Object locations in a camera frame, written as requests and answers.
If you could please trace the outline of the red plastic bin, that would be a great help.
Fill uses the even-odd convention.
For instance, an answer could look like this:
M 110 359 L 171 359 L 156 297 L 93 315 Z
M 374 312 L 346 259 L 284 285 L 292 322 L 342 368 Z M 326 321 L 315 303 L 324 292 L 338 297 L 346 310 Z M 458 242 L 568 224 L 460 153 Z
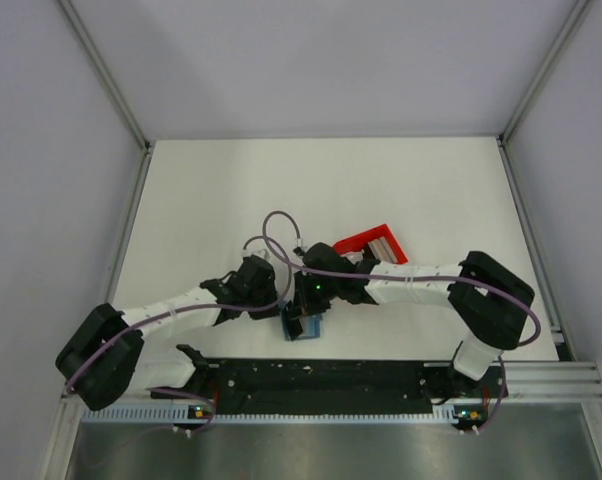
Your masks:
M 408 257 L 387 224 L 381 224 L 333 244 L 334 250 L 352 263 L 379 260 L 406 264 Z

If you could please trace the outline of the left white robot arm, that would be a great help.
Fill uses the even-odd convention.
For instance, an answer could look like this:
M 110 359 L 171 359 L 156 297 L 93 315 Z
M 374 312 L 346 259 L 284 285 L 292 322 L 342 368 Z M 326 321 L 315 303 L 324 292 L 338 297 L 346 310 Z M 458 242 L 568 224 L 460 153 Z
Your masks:
M 94 307 L 57 355 L 55 366 L 67 389 L 92 411 L 154 389 L 197 396 L 207 387 L 207 365 L 182 336 L 242 313 L 253 320 L 275 317 L 279 305 L 273 266 L 252 254 L 238 269 L 182 295 L 132 309 L 109 303 Z

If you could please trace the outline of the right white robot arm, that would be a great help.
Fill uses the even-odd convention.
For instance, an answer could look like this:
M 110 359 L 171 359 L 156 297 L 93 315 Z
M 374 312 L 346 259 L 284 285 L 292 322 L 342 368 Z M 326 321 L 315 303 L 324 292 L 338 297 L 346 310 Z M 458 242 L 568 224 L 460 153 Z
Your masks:
M 491 363 L 534 342 L 540 321 L 531 311 L 534 290 L 485 252 L 456 264 L 420 266 L 376 258 L 353 261 L 330 245 L 298 247 L 294 302 L 319 312 L 338 298 L 351 305 L 413 303 L 455 311 L 468 329 L 452 358 L 447 380 L 457 394 L 479 389 Z

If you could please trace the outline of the blue leather card holder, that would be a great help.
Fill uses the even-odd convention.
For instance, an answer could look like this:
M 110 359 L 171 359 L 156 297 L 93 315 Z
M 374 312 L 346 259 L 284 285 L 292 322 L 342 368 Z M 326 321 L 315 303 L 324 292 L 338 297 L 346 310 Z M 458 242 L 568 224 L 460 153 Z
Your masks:
M 280 318 L 281 318 L 282 330 L 283 330 L 285 340 L 289 341 L 287 339 L 285 331 L 284 331 L 284 307 L 286 306 L 286 304 L 282 308 Z M 295 340 L 295 341 L 313 340 L 313 339 L 319 338 L 321 336 L 321 331 L 322 331 L 322 320 L 323 320 L 322 314 L 314 314 L 314 315 L 305 316 L 304 326 L 306 328 L 306 336 L 304 339 Z

